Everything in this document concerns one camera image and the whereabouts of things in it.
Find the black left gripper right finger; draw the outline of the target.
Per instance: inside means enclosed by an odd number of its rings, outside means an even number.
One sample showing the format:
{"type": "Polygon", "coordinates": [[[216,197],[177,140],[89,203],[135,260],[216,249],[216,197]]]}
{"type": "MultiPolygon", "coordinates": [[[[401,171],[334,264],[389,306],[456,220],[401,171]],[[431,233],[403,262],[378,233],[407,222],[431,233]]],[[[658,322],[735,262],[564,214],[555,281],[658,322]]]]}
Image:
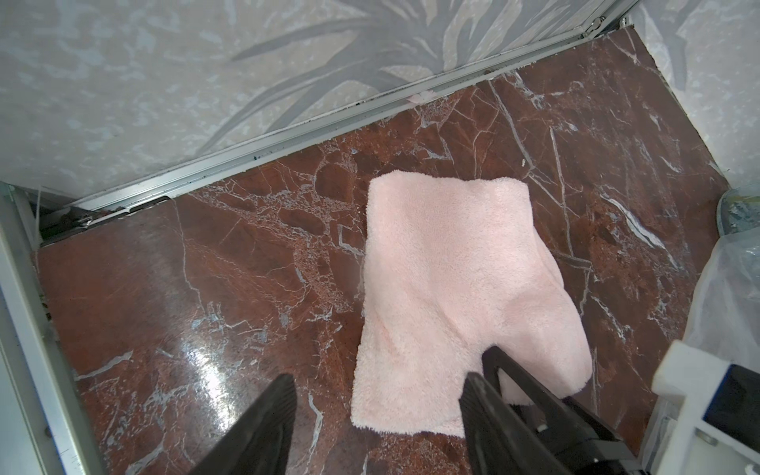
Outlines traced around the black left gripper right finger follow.
{"type": "Polygon", "coordinates": [[[474,475],[569,472],[482,375],[467,374],[459,406],[474,475]]]}

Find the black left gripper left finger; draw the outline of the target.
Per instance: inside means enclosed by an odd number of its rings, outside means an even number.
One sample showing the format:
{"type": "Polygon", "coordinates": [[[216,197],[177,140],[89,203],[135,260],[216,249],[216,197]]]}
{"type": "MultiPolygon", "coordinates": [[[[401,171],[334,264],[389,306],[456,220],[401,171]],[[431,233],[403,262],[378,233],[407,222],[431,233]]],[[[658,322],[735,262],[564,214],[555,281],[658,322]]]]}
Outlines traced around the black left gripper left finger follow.
{"type": "Polygon", "coordinates": [[[284,474],[296,412],[294,377],[287,373],[280,374],[191,472],[284,474]]]}

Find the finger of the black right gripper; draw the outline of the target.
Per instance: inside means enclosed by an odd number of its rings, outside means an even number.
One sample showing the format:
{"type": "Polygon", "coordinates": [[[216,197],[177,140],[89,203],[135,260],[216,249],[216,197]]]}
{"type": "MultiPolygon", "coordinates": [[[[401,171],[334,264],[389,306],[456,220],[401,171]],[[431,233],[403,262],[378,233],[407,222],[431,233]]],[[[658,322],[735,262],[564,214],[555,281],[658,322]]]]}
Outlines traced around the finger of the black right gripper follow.
{"type": "Polygon", "coordinates": [[[625,441],[609,425],[589,412],[575,399],[557,398],[498,346],[482,354],[483,377],[505,404],[511,407],[528,429],[568,470],[567,474],[639,474],[641,464],[625,441]],[[528,423],[524,412],[507,403],[502,394],[499,373],[504,372],[526,393],[528,401],[540,410],[546,428],[528,423]]]}

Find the pink fluffy towel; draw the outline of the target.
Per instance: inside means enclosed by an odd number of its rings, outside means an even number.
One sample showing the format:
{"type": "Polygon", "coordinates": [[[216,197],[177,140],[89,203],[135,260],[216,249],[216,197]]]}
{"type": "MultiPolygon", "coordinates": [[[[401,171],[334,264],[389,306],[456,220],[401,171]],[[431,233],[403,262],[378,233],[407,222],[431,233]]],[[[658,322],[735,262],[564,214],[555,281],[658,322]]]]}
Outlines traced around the pink fluffy towel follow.
{"type": "Polygon", "coordinates": [[[352,425],[463,436],[465,377],[498,346],[555,396],[593,373],[579,312],[528,186],[393,171],[368,188],[352,425]]]}

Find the clear plastic vacuum bag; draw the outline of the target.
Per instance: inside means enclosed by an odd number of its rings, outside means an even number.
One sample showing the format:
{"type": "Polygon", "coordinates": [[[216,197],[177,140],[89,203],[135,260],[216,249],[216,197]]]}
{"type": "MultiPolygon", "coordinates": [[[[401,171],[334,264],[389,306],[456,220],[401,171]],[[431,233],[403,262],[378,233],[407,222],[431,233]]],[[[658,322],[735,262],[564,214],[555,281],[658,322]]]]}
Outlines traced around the clear plastic vacuum bag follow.
{"type": "Polygon", "coordinates": [[[716,208],[720,238],[694,291],[684,343],[759,370],[759,185],[732,188],[716,208]]]}

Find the aluminium frame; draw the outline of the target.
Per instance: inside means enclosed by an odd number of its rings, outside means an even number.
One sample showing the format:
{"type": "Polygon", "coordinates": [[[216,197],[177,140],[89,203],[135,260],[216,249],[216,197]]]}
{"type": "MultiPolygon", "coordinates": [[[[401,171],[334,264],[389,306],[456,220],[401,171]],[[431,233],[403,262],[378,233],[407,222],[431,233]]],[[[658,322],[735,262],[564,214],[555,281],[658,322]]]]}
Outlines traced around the aluminium frame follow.
{"type": "Polygon", "coordinates": [[[5,1],[2,451],[103,458],[42,302],[42,231],[175,198],[599,36],[627,1],[5,1]]]}

